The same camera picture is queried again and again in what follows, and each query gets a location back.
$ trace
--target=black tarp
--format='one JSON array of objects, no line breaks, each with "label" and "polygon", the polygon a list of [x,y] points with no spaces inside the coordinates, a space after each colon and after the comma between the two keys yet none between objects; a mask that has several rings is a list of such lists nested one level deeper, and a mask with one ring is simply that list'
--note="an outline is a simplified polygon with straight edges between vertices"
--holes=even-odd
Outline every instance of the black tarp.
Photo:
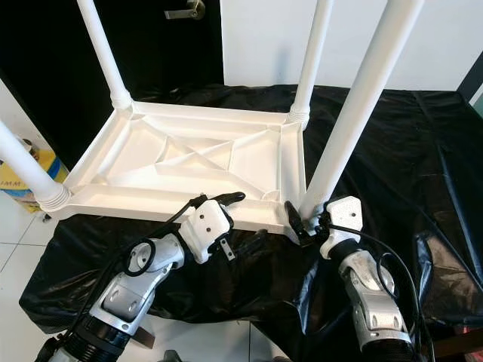
[{"label": "black tarp", "polygon": [[[294,86],[210,86],[137,99],[287,112]],[[309,181],[347,89],[316,87],[303,134]],[[365,228],[408,264],[428,322],[483,325],[483,120],[455,92],[383,92],[337,185],[361,199]],[[112,251],[157,222],[76,215],[61,221],[20,305],[46,333],[65,329]],[[356,357],[349,300],[318,247],[235,231],[223,252],[193,261],[158,288],[151,314],[193,323],[250,320],[294,361]],[[396,281],[405,290],[405,281]],[[408,301],[401,293],[403,313]]]}]

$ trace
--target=black door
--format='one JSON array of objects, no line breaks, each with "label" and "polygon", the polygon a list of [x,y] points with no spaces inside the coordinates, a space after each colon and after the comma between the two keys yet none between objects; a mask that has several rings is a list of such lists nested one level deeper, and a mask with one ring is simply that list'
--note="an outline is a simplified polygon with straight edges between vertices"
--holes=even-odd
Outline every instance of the black door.
[{"label": "black door", "polygon": [[[186,84],[223,83],[220,1],[201,20],[167,20],[186,0],[95,1],[135,99]],[[72,167],[112,111],[75,0],[0,2],[0,77]]]}]

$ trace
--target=floor tile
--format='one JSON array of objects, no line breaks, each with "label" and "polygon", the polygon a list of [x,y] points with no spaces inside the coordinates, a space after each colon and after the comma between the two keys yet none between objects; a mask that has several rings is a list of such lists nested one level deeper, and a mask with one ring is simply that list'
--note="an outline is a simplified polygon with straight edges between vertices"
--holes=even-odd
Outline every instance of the floor tile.
[{"label": "floor tile", "polygon": [[18,305],[45,247],[18,245],[0,273],[0,361],[35,360],[47,336]]},{"label": "floor tile", "polygon": [[119,362],[157,362],[167,349],[176,350],[183,362],[248,361],[249,323],[246,321],[188,324],[153,316],[147,320],[156,337],[154,349],[129,342]]},{"label": "floor tile", "polygon": [[250,362],[267,362],[274,357],[287,355],[253,324],[250,330]]},{"label": "floor tile", "polygon": [[12,254],[12,251],[14,251],[15,247],[15,244],[0,244],[0,272],[2,271],[5,263]]},{"label": "floor tile", "polygon": [[20,240],[21,244],[47,245],[50,239],[52,239],[55,227],[59,222],[54,219],[44,222],[44,215],[45,213],[43,212],[35,214],[32,223]]},{"label": "floor tile", "polygon": [[33,217],[9,195],[0,191],[0,243],[17,244]]}]

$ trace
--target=metal screw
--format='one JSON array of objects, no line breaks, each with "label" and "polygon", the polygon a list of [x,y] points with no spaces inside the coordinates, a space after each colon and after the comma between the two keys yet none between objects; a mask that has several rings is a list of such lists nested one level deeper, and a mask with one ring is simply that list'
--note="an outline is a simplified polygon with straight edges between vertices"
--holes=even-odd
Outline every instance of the metal screw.
[{"label": "metal screw", "polygon": [[112,302],[115,299],[115,297],[118,296],[118,294],[119,294],[119,291],[118,290],[115,290],[114,293],[111,294],[109,300]]},{"label": "metal screw", "polygon": [[136,301],[132,302],[131,305],[129,305],[129,311],[133,311],[136,308],[136,306],[137,306],[137,302]]}]

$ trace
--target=door handle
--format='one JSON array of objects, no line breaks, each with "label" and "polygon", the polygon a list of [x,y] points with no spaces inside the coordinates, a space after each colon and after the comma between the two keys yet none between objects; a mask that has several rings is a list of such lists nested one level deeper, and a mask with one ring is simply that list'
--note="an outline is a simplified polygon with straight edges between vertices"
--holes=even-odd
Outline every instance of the door handle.
[{"label": "door handle", "polygon": [[205,16],[205,4],[202,0],[188,0],[186,10],[166,10],[165,16],[168,20],[194,19],[201,20]]}]

